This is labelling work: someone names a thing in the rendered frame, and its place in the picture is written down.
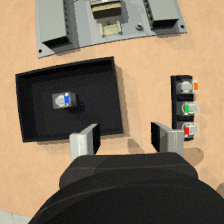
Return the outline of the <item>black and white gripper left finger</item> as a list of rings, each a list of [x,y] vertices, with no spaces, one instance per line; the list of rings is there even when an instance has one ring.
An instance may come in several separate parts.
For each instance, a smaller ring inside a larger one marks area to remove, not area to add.
[[[72,133],[70,138],[71,163],[78,156],[96,155],[100,145],[100,124],[91,124],[80,133]]]

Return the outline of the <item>grey mounting plate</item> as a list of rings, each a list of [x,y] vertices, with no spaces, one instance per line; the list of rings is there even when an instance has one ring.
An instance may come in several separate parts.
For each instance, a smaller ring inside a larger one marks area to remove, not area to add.
[[[41,43],[39,0],[35,0],[37,58],[82,47],[132,38],[187,33],[177,0],[173,0],[179,19],[173,28],[151,30],[143,0],[121,0],[122,15],[94,20],[89,0],[67,0],[72,44],[50,49]],[[136,30],[141,22],[142,30]]]

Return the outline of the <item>black open tray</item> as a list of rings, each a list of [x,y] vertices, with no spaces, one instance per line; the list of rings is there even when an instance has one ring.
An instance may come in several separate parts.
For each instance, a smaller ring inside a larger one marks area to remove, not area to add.
[[[91,124],[100,136],[122,134],[114,56],[15,74],[23,143],[70,139]],[[77,106],[53,109],[52,94],[76,93]]]

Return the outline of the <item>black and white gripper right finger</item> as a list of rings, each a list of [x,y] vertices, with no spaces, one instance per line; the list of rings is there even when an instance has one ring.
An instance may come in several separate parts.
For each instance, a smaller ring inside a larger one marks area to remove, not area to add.
[[[174,130],[160,122],[151,122],[151,144],[159,153],[175,152],[184,156],[184,131]]]

